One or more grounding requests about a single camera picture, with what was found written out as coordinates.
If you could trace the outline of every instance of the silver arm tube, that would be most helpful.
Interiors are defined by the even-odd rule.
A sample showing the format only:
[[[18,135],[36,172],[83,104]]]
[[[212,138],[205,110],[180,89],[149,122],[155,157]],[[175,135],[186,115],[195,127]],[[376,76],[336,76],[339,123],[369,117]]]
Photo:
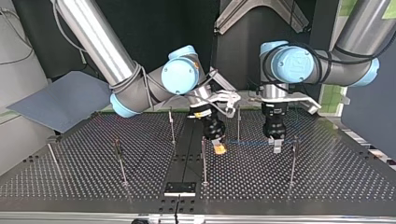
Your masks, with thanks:
[[[52,1],[57,2],[64,20],[113,87],[110,101],[117,113],[131,117],[148,109],[151,103],[156,105],[173,96],[163,87],[163,66],[148,74],[147,82],[138,77],[137,73],[143,74],[141,66],[129,57],[94,0]],[[190,72],[198,70],[201,83],[205,73],[195,51],[183,58],[194,64]]]
[[[136,69],[94,0],[57,0],[58,10],[111,86]]]
[[[383,19],[384,13],[388,9],[391,0],[359,0],[354,6],[346,25],[340,34],[335,48],[328,55],[325,51],[316,50],[317,54],[330,58],[334,61],[356,62],[366,58],[359,57],[371,56],[381,49],[384,40],[394,30],[396,19]],[[267,71],[272,71],[271,61],[274,56],[281,51],[275,50],[269,55],[265,66]],[[319,68],[322,68],[322,77],[320,77]],[[314,69],[304,81],[305,83],[317,83],[323,81],[326,72],[330,71],[323,83],[340,85],[340,86],[363,86],[370,83],[376,76],[376,69],[379,67],[378,59],[373,59],[367,63],[330,63],[328,60],[320,59],[318,63],[315,60]]]

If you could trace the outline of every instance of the metal plate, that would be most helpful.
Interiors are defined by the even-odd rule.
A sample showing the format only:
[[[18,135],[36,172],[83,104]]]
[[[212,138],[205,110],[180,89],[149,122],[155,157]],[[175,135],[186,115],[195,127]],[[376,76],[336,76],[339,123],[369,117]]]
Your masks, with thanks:
[[[209,186],[197,183],[195,198],[177,202],[163,197],[174,159],[167,114],[133,119],[102,115],[55,148],[60,173],[43,152],[22,162],[10,178],[2,176],[0,211],[158,214],[174,213],[176,206],[179,213],[200,215],[396,217],[394,171],[329,121],[291,110],[288,138],[282,153],[274,154],[262,135],[261,111],[242,112],[239,143],[237,120],[222,119],[228,152],[216,156],[206,144]],[[186,132],[184,121],[184,114],[175,114],[177,136]],[[200,122],[195,124],[198,130]],[[184,137],[190,148],[200,147],[201,132],[191,133]],[[296,134],[301,151],[290,187],[290,147]],[[121,184],[112,151],[116,135],[125,149],[128,189]],[[197,174],[185,172],[183,180],[191,182]]]
[[[184,119],[184,114],[174,114],[177,137],[181,135]],[[126,165],[129,182],[126,188],[113,151],[116,136],[120,138]],[[49,152],[28,158],[26,162],[30,164],[0,187],[0,198],[8,202],[40,201],[38,204],[49,210],[59,208],[48,205],[68,201],[64,204],[73,206],[66,211],[79,211],[76,209],[81,206],[76,202],[83,202],[84,210],[100,212],[119,212],[117,208],[122,206],[121,211],[136,212],[141,207],[146,209],[147,203],[148,210],[143,212],[158,212],[163,182],[174,153],[168,114],[143,114],[132,119],[100,115],[54,150],[59,168]]]
[[[73,71],[7,108],[65,133],[93,112],[110,105],[110,94],[104,81]]]
[[[197,213],[396,216],[396,173],[329,121],[289,111],[288,137],[275,154],[260,111],[242,112],[240,142],[236,119],[222,119],[228,151],[215,155],[206,142],[209,186],[200,199],[207,206]],[[301,149],[290,184],[295,135]]]

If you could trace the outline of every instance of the metal post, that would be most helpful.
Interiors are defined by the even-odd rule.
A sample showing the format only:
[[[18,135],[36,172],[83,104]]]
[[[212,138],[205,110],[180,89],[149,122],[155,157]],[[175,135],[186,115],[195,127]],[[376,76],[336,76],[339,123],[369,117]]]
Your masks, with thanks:
[[[172,118],[172,107],[169,109],[169,122],[171,123],[172,144],[175,145],[176,140],[175,140],[175,129],[173,126],[174,122],[173,122],[173,118]]]
[[[295,171],[295,165],[296,165],[299,148],[300,148],[300,140],[297,136],[294,136],[294,143],[293,143],[293,147],[292,147],[293,164],[291,166],[290,186],[289,186],[290,189],[294,186],[294,171]]]
[[[242,120],[242,117],[241,117],[241,106],[240,105],[238,105],[238,143],[239,143],[239,140],[241,139],[241,137],[240,137],[240,129],[241,129],[241,120]]]
[[[202,137],[201,141],[201,150],[202,150],[202,160],[204,161],[204,186],[207,186],[209,183],[207,182],[207,176],[206,176],[206,153],[205,153],[205,138]]]
[[[129,186],[128,180],[126,179],[125,167],[124,167],[124,164],[123,164],[121,143],[120,143],[120,139],[118,137],[116,137],[114,139],[114,151],[115,151],[115,154],[116,154],[116,158],[117,158],[117,160],[120,163],[120,168],[121,168],[122,178],[123,178],[122,185],[124,187]]]

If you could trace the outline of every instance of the black cable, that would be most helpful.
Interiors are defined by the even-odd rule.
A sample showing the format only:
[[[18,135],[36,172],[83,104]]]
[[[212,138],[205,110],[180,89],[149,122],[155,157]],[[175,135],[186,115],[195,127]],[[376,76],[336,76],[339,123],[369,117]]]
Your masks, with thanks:
[[[292,39],[292,36],[293,36],[293,27],[291,25],[292,25],[292,22],[293,22],[293,14],[294,14],[295,7],[296,7],[296,0],[293,0],[293,3],[291,4],[290,20],[289,20],[289,28],[290,28],[289,35],[290,35],[290,39]]]
[[[367,59],[362,59],[362,60],[358,60],[358,61],[349,62],[349,61],[330,60],[330,59],[328,59],[328,58],[326,58],[326,57],[323,57],[323,56],[321,56],[321,55],[319,55],[319,58],[320,58],[320,59],[323,59],[323,60],[325,60],[325,61],[327,61],[327,62],[340,63],[340,64],[359,64],[359,63],[368,63],[368,62],[372,61],[373,59],[378,58],[378,57],[381,56],[385,51],[387,51],[388,48],[393,44],[393,42],[395,41],[395,39],[396,39],[396,31],[393,33],[392,38],[390,39],[390,41],[388,42],[388,44],[387,44],[383,49],[381,49],[378,53],[372,55],[370,58],[367,58]]]

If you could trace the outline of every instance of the metal bracket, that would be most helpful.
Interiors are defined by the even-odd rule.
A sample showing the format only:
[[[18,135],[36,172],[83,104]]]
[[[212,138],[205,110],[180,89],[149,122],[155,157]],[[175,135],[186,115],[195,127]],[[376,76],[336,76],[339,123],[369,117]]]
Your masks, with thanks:
[[[236,91],[236,88],[225,79],[217,69],[210,67],[209,75],[226,91]]]
[[[295,92],[293,94],[288,94],[285,97],[275,98],[275,99],[267,99],[267,98],[250,98],[249,101],[253,102],[265,102],[265,103],[282,103],[282,102],[298,102],[300,105],[308,111],[310,114],[315,114],[318,110],[321,109],[321,105],[318,104],[311,97],[301,93]]]
[[[274,146],[274,153],[280,153],[282,151],[283,139],[274,139],[271,137],[268,139],[268,144]]]
[[[292,4],[293,0],[233,0],[216,20],[215,32],[224,35],[254,7],[270,7],[289,23]],[[308,23],[308,19],[296,4],[292,14],[291,27],[295,32],[300,33]]]

